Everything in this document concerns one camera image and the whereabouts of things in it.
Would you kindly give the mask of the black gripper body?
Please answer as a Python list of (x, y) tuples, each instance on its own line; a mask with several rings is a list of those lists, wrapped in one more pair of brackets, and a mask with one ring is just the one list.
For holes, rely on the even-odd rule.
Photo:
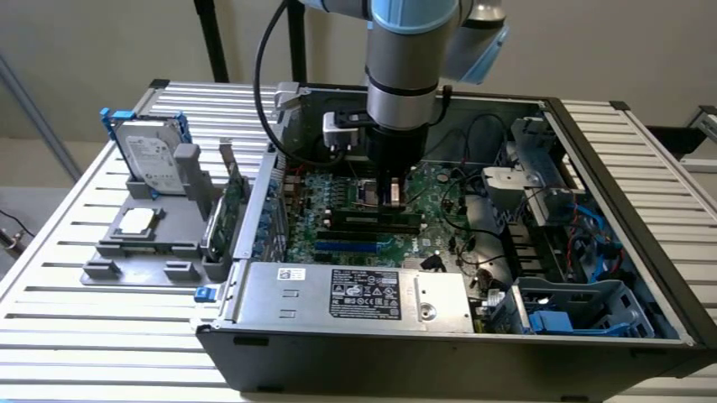
[(408, 130), (383, 126), (365, 131), (365, 156), (379, 170), (405, 171), (424, 155), (428, 125)]

